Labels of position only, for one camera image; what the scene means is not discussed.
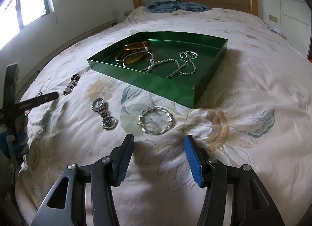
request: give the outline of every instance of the bedspread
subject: bedspread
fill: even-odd
[[[228,39],[227,53],[196,109],[90,69],[87,59],[94,54],[151,30]],[[61,94],[75,73],[81,78],[72,93],[29,114],[30,150],[16,186],[19,208],[29,224],[68,163],[93,164],[127,133],[135,136],[134,153],[124,182],[112,190],[121,225],[197,224],[206,190],[192,178],[183,151],[187,134],[227,165],[251,165],[286,225],[295,225],[311,204],[312,65],[256,16],[226,9],[155,14],[141,6],[124,22],[51,60],[22,100],[38,91]],[[99,114],[91,110],[99,97],[118,119],[114,130],[103,130]],[[133,121],[152,106],[167,108],[174,118],[172,128],[160,136],[144,134]],[[91,221],[89,200],[86,211]]]

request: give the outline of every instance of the light switch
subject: light switch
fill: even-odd
[[[269,20],[272,20],[273,22],[277,23],[277,17],[274,17],[272,15],[269,15]]]

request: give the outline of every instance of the window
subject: window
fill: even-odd
[[[48,0],[12,0],[0,15],[0,49],[25,26],[48,13]]]
[[[15,6],[16,0],[13,0],[0,18],[0,49],[19,32]]]
[[[44,14],[46,14],[44,0],[21,0],[21,18],[24,26]]]

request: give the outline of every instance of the beaded bracelet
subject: beaded bracelet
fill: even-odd
[[[63,95],[66,96],[69,93],[71,93],[71,91],[73,90],[73,88],[75,86],[77,86],[77,83],[80,79],[80,76],[76,73],[75,75],[72,76],[71,78],[71,82],[69,83],[69,85],[66,87],[66,89],[63,91]]]

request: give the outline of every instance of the silver chain necklace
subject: silver chain necklace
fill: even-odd
[[[163,63],[167,63],[167,62],[175,62],[177,64],[177,69],[174,72],[172,72],[170,75],[166,76],[166,78],[174,77],[177,74],[177,72],[179,72],[181,76],[193,75],[196,71],[196,66],[192,62],[192,60],[195,60],[197,58],[197,56],[198,56],[198,54],[196,52],[192,52],[192,51],[184,51],[184,52],[180,53],[180,57],[182,59],[186,59],[185,63],[182,66],[180,66],[180,63],[175,59],[166,59],[166,60],[161,60],[158,62],[155,62],[154,59],[150,59],[149,61],[150,61],[151,65],[149,65],[149,67],[147,68],[146,73],[149,73],[152,68],[154,68],[155,66],[157,66],[159,64],[163,64]],[[183,73],[182,69],[188,64],[188,62],[190,62],[193,65],[194,69],[190,73]]]

